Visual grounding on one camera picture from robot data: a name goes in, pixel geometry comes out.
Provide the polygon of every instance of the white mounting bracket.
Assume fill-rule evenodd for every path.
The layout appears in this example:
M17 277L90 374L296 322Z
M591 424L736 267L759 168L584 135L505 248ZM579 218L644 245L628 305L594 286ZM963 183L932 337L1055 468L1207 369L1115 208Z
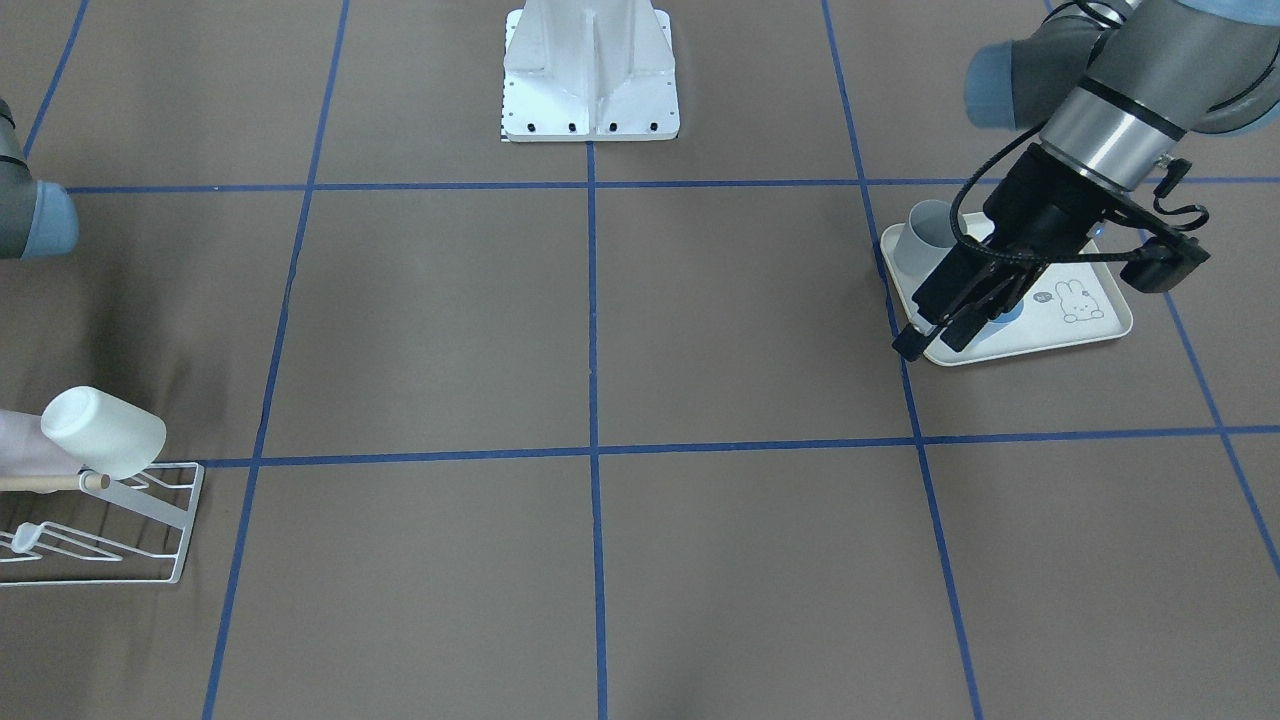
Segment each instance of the white mounting bracket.
M527 0L507 15L502 138L672 140L671 17L649 0Z

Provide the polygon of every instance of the gray cup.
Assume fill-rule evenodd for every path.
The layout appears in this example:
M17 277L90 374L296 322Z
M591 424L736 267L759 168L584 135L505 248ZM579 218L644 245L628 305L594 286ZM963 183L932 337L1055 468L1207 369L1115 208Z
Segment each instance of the gray cup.
M966 229L964 217L960 218L960 229ZM893 247L893 264L908 275L923 278L938 266L955 243L951 204L945 200L916 202Z

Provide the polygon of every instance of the white tray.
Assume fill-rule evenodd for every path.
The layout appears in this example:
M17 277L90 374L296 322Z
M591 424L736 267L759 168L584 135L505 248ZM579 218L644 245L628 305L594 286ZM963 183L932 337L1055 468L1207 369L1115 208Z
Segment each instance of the white tray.
M977 238L986 238L996 229L995 223L982 213L965 214L964 219L969 234ZM881 236L881 251L902 307L915 318L919 309L911 295L925 275L905 274L893 263L893 249L901 233L901 223L886 229ZM1098 249L1089 241L1084 251L1097 252ZM924 356L937 365L951 368L1114 340L1129 334L1132 329L1133 313L1106 264L1050 265L1027 292L1023 313L1016 320L996 334L970 343L964 352L956 352L936 340Z

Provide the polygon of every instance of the black rubber band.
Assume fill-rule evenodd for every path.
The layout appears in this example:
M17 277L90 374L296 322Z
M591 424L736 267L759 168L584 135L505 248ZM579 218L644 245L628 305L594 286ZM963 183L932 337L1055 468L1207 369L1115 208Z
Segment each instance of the black rubber band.
M1158 115L1155 110L1134 102L1132 99L1116 92L1115 90L1111 90L1110 87L1102 85L1101 82L1088 76L1084 76L1084 79L1080 81L1080 90L1097 95L1102 100L1106 100L1107 102L1115 105L1116 108L1124 110L1125 113L1129 113L1130 115L1156 128L1164 135L1167 135L1175 142L1181 140L1183 136L1187 135L1187 131L1184 128L1180 128L1174 123L1169 122L1164 117Z

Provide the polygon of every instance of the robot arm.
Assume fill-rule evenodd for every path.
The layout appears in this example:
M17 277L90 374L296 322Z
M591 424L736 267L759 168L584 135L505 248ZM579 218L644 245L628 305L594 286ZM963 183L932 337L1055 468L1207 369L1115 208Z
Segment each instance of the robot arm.
M1230 133L1280 114L1280 3L1274 0L1073 3L1021 45L993 47L979 53L970 70L970 117L979 124L1034 124L1024 137L1039 131L1039 141L983 205L996 225L986 242L961 237L952 222L957 245L913 295L924 327L908 325L893 343L909 360L938 337L963 350L1052 263L1123 260L1120 277L1130 286L1170 290L1208 259L1185 234L1207 214L1170 225L1128 193L1157 165L1167 167L1156 190L1157 211L1192 210L1170 213L1158 204L1190 167L1169 155L1178 141L1189 129ZM1001 108L1000 92L975 91L975 76L998 77L1006 67L1010 92ZM1056 109L1044 119L1048 106ZM1132 252L1079 255L1103 220L1144 229L1149 241Z
M31 177L9 105L0 100L0 259L63 255L76 247L76 206L61 186Z

